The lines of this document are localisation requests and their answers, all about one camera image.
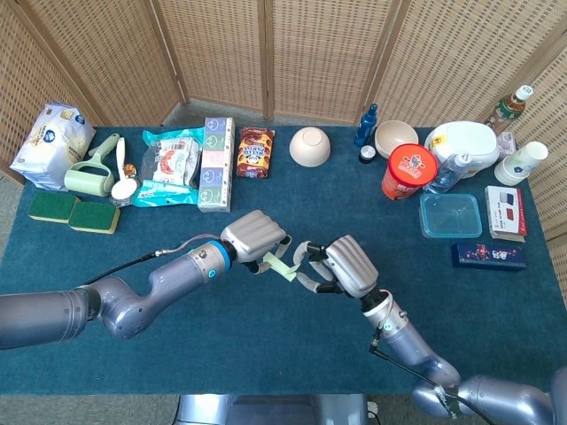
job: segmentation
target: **white cup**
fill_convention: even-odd
[[[507,186],[514,186],[528,177],[548,157],[548,148],[540,142],[529,142],[503,159],[494,169],[494,176]]]

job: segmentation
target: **blue lid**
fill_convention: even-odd
[[[478,202],[472,195],[423,193],[419,203],[424,236],[461,239],[482,235]]]

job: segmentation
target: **red lid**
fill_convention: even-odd
[[[397,182],[410,188],[420,188],[437,175],[437,161],[420,144],[402,144],[388,158],[388,170]]]

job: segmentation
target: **plastic food bag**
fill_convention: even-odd
[[[67,191],[65,172],[82,160],[94,135],[77,108],[45,104],[10,168],[38,188]]]
[[[144,131],[143,138],[148,150],[142,159],[142,186],[134,195],[132,204],[196,204],[204,129],[186,128],[160,135]]]

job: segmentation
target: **yellow sponge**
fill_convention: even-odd
[[[75,203],[78,202],[80,202],[78,197],[67,193],[37,192],[27,210],[27,215],[34,220],[67,223]]]
[[[78,202],[69,219],[69,227],[80,232],[106,233],[116,230],[120,210],[114,205]]]

